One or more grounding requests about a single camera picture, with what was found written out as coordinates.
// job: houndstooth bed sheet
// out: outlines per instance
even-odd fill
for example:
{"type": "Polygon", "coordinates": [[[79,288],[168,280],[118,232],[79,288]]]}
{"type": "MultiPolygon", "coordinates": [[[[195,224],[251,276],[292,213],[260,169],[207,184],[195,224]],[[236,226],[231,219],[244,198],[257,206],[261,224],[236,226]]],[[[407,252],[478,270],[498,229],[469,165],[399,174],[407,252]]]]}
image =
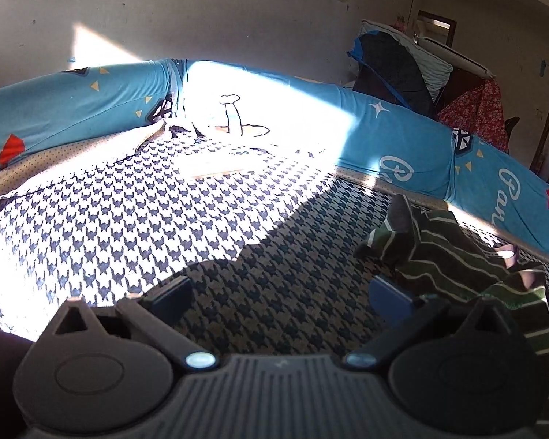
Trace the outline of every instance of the houndstooth bed sheet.
{"type": "Polygon", "coordinates": [[[353,252],[390,199],[300,161],[176,132],[0,200],[0,326],[36,339],[70,296],[111,305],[182,271],[194,305],[176,327],[205,348],[342,356],[384,327],[367,299],[380,267],[353,252]],[[180,177],[177,156],[217,150],[248,152],[256,170],[180,177]]]}

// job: red floral cloth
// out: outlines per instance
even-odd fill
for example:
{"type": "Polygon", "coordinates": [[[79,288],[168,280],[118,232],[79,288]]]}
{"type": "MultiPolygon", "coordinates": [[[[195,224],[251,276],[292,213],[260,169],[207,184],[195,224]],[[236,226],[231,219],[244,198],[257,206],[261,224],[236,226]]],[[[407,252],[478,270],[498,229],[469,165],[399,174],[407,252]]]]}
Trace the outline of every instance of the red floral cloth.
{"type": "Polygon", "coordinates": [[[500,87],[492,79],[455,99],[437,115],[437,119],[448,127],[459,127],[476,134],[484,142],[508,153],[500,87]]]}

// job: dark green striped cloth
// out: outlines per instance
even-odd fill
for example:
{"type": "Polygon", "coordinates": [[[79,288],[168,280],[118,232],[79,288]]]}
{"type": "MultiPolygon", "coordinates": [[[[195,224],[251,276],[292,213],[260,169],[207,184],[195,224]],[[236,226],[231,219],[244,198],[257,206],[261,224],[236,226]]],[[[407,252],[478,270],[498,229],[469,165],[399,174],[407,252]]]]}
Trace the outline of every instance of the dark green striped cloth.
{"type": "MultiPolygon", "coordinates": [[[[545,268],[518,264],[518,250],[495,249],[465,235],[450,211],[426,212],[402,195],[392,198],[384,223],[360,248],[393,270],[393,280],[416,296],[437,294],[455,303],[495,297],[510,310],[549,375],[549,292],[545,268]]],[[[536,432],[549,437],[549,400],[536,432]]]]}

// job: white wall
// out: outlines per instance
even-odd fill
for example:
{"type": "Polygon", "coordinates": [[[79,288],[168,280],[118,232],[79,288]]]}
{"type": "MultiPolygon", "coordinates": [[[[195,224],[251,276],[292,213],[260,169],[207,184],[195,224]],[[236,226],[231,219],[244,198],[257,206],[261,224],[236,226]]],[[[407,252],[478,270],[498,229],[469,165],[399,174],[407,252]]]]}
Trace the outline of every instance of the white wall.
{"type": "Polygon", "coordinates": [[[452,47],[496,75],[505,119],[520,117],[510,153],[528,167],[549,111],[549,12],[525,0],[422,0],[421,9],[457,21],[452,47]]]}
{"type": "Polygon", "coordinates": [[[211,59],[345,82],[353,67],[346,51],[360,20],[390,24],[399,14],[407,19],[410,6],[411,0],[0,0],[0,87],[66,70],[73,57],[75,67],[110,58],[211,59]],[[110,52],[115,46],[123,52],[110,52]]]}

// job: white star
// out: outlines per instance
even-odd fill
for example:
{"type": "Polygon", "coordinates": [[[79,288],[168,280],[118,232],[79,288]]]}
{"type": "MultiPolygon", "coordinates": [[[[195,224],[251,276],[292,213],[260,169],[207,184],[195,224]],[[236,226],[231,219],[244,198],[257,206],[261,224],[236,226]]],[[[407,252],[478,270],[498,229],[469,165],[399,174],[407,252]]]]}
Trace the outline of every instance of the white star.
{"type": "Polygon", "coordinates": [[[371,105],[376,109],[376,118],[378,118],[378,114],[381,112],[390,112],[388,109],[385,109],[382,106],[382,101],[378,101],[378,104],[368,104],[368,105],[371,105]]]}

